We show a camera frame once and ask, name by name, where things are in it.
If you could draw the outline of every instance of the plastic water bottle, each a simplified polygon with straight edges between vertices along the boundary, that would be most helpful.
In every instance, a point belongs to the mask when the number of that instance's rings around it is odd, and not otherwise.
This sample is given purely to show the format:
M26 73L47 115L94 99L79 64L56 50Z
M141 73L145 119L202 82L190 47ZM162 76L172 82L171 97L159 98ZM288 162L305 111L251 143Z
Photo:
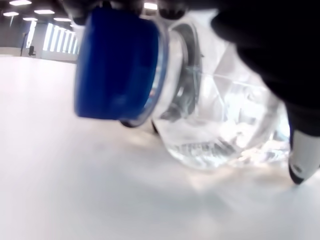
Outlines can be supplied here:
M279 126L281 103L213 33L214 11L190 12L169 27L127 14L96 9L89 18L75 85L79 116L127 127L151 117L170 154L195 169L238 163L263 149Z

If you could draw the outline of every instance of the white floor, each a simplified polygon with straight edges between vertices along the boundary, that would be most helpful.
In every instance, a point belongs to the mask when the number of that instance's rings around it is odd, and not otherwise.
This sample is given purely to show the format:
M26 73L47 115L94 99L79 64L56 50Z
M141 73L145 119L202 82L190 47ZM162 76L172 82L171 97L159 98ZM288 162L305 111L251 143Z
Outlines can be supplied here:
M320 174L182 167L73 113L75 65L0 57L0 240L318 240Z

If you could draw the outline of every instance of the ceiling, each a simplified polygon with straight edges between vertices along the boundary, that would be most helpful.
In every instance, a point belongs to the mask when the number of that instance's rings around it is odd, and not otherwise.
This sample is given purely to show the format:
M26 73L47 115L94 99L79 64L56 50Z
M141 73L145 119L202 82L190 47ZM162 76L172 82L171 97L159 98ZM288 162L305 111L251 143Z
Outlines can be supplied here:
M20 18L37 18L38 22L49 22L54 25L58 25L60 27L66 29L72 29L70 27L70 22L59 22L55 21L54 18L67 18L68 15L65 12L62 5L58 0L29 0L32 4L21 5L21 6L13 6L9 4L12 0L0 0L0 16L6 12L17 12L19 13ZM52 10L54 14L36 14L35 10Z

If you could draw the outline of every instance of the clear plastic bottle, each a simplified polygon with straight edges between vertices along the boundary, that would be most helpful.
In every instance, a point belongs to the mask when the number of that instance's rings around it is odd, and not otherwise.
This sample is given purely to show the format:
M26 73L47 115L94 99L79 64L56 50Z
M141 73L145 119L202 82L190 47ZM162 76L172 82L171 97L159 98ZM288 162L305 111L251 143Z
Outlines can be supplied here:
M281 159L281 103L214 34L215 14L192 11L168 24L95 8L78 58L76 114L126 127L152 117L171 155L195 169Z
M198 15L168 29L167 73L152 119L174 158L211 170L261 148L276 130L280 101Z

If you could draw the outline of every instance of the blue bottle cap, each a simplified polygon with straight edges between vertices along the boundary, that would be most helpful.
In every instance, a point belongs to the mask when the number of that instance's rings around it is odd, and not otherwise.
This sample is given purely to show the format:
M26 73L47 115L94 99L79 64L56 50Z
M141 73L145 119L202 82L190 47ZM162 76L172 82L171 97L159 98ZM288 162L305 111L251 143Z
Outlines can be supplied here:
M159 31L152 21L115 9L94 9L77 61L76 114L137 120L150 99L158 52Z

